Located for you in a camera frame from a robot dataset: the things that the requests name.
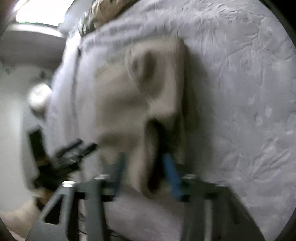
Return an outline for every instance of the white blanket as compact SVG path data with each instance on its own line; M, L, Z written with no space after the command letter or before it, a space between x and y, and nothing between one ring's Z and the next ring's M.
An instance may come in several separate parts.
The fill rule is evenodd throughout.
M296 58L284 28L258 0L140 0L83 39L68 39L47 116L49 152L77 137L96 139L98 66L130 43L164 34L179 35L190 53L200 128L187 137L187 161L205 180L230 185L274 240L296 207ZM87 175L99 166L94 158ZM112 204L110 225L136 240L177 241L182 212L162 206L124 194Z

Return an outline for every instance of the white round object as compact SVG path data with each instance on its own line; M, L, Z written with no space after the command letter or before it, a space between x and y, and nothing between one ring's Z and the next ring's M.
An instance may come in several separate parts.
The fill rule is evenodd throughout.
M36 112L44 112L52 95L52 90L47 84L34 86L29 93L29 105Z

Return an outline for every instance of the mattress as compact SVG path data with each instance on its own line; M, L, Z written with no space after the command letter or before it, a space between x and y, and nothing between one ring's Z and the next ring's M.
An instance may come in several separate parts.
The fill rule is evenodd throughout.
M187 136L186 162L203 180L229 185L275 240L296 207L296 55L258 0L140 0L82 39L68 38L47 113L49 153L78 137L95 141L96 69L160 35L178 35L188 47L199 128ZM95 156L85 165L88 178L100 170ZM179 240L182 204L124 190L108 206L111 228L133 240Z

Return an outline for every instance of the brown garment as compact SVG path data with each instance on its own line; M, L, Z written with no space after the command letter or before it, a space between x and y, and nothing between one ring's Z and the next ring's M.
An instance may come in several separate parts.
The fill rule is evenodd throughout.
M184 52L179 38L150 39L95 74L100 159L112 164L125 152L126 182L145 195L160 144L179 163L184 159Z

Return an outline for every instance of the white wall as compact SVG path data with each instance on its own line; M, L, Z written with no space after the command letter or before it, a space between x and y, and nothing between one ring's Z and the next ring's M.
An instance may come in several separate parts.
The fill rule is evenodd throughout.
M14 210L31 198L21 161L22 113L32 80L41 69L18 66L10 74L0 63L0 209Z

